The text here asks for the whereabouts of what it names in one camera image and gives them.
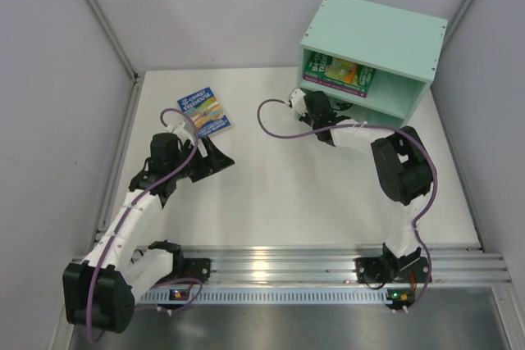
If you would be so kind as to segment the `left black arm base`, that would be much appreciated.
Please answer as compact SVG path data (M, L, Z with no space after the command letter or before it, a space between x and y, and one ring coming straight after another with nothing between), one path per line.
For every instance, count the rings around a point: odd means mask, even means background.
M200 280L203 284L208 282L211 275L211 263L209 258L187 258L183 261L176 262L174 269L168 275L163 276L154 284L160 285L170 280L194 278Z

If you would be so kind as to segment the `purple 117-storey treehouse book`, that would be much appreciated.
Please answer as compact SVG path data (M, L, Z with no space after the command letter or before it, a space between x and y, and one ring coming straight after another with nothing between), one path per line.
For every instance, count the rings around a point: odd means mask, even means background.
M315 83L315 84L320 84L322 86L325 86L331 89L336 89L342 92L351 93L361 98L366 98L368 96L367 90L361 90L360 87L356 87L351 84L336 82L335 80L331 80L331 79L318 78L316 76L311 76L311 75L304 75L303 79L305 81Z

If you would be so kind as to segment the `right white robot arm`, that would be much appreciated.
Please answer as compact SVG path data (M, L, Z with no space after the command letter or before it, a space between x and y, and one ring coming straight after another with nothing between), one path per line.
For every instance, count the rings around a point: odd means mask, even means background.
M418 259L421 247L413 231L413 219L422 210L433 181L418 132L411 126L367 126L340 115L322 91L295 89L289 105L300 121L317 131L320 141L372 156L382 192L401 205L388 219L383 253L399 267Z

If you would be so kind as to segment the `green 104-storey treehouse book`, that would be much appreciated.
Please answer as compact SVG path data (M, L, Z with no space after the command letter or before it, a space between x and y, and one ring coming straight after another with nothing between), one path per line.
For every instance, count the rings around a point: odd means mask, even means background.
M376 71L370 66L360 65L320 52L313 52L304 66L304 79L318 84L322 81L367 92Z

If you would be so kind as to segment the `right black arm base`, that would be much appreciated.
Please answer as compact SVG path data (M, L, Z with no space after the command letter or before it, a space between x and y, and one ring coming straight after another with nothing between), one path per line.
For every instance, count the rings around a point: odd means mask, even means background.
M377 257L359 257L355 260L358 282L373 286L386 284L423 284L430 273L429 261L416 249L409 255L397 257L385 243Z

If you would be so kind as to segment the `pale green booklet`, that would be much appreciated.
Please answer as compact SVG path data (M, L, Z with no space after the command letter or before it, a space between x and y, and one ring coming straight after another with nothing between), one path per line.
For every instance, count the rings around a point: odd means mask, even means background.
M351 102L333 102L332 109L338 112L345 112L353 107Z

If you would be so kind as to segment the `blue treehouse book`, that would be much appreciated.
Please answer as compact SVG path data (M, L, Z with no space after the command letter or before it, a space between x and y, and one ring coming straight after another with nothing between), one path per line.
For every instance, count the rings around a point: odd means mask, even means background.
M210 87L178 99L177 104L192 119L199 130L200 137L221 133L232 126L223 106Z

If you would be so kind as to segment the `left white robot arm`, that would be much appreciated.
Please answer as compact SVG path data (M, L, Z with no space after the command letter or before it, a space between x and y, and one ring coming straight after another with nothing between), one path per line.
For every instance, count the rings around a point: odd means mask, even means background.
M130 324L135 305L156 284L171 280L197 284L198 274L187 270L182 247L154 241L138 261L139 242L159 218L178 181L195 183L225 170L235 161L209 137L203 147L172 133L155 134L141 170L131 179L116 217L94 248L62 274L66 320L95 330L121 333Z

